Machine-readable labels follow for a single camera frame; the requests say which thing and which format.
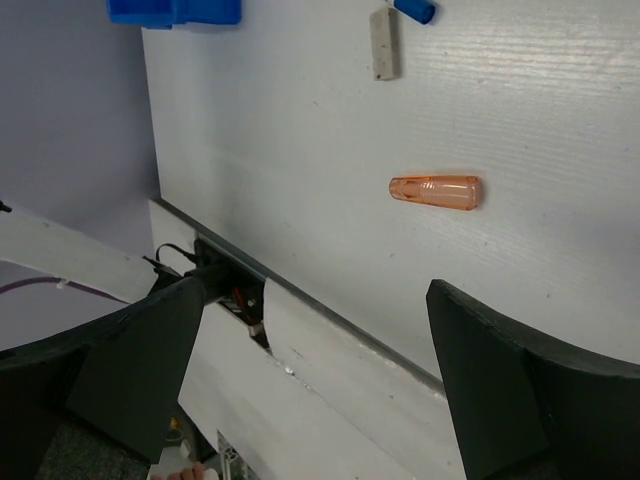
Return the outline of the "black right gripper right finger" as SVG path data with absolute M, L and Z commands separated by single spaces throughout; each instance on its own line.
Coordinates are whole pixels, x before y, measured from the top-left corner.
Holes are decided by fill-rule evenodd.
M 443 281 L 430 328 L 469 479 L 636 479 L 639 367 L 511 319 Z

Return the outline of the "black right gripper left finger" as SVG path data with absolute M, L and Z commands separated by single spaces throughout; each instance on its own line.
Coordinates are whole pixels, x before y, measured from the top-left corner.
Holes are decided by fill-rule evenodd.
M 4 479 L 144 479 L 164 448 L 205 304 L 184 279 L 1 353 Z

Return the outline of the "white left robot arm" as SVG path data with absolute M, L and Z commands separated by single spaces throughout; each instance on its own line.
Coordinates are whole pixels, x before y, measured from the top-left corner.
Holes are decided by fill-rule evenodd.
M 151 261 L 1 203 L 1 259 L 135 303 L 158 280 Z

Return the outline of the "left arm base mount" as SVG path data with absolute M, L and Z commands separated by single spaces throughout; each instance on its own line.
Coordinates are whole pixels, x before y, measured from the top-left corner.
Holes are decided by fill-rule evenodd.
M 179 274 L 160 261 L 162 248 L 170 248 L 193 264 L 193 268 Z M 193 252 L 175 244 L 161 244 L 154 258 L 144 257 L 158 274 L 152 292 L 177 282 L 183 277 L 200 280 L 206 290 L 206 304 L 218 303 L 233 313 L 248 329 L 251 337 L 264 332 L 264 284 L 248 268 L 223 255 L 201 238 L 193 241 Z

